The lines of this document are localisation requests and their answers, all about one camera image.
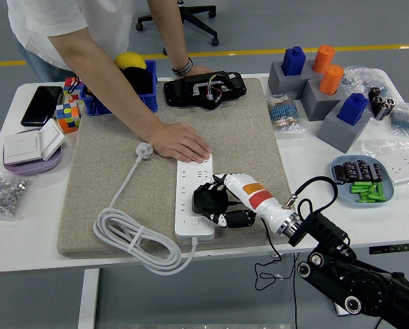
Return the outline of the person's left hand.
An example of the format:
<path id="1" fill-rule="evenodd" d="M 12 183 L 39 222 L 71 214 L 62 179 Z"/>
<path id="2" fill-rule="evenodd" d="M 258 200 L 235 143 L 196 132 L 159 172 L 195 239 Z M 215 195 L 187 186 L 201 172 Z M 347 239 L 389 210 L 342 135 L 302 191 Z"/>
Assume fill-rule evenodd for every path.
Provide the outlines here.
<path id="1" fill-rule="evenodd" d="M 187 76 L 191 76 L 191 75 L 200 75 L 200 74 L 204 74 L 204 73 L 212 73 L 213 70 L 206 67 L 206 66 L 201 66 L 201 65 L 192 65 L 191 69 L 189 70 L 189 72 L 187 72 Z"/>

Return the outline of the person's right hand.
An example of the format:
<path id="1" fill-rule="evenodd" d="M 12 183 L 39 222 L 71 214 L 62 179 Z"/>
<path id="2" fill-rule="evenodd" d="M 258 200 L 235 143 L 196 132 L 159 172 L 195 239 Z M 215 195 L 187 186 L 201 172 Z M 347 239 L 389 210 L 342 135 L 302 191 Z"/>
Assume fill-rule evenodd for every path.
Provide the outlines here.
<path id="1" fill-rule="evenodd" d="M 213 152 L 209 144 L 186 123 L 161 123 L 150 133 L 147 142 L 160 156 L 186 163 L 202 163 Z"/>

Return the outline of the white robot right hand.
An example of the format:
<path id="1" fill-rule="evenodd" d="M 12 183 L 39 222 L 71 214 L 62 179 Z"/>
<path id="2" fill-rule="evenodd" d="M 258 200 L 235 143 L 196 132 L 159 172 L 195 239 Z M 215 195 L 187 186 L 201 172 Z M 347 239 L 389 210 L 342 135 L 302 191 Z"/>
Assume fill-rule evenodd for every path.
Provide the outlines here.
<path id="1" fill-rule="evenodd" d="M 258 217 L 272 233 L 291 236 L 298 215 L 285 209 L 259 182 L 244 173 L 213 175 L 192 196 L 192 211 L 222 228 L 246 228 Z"/>

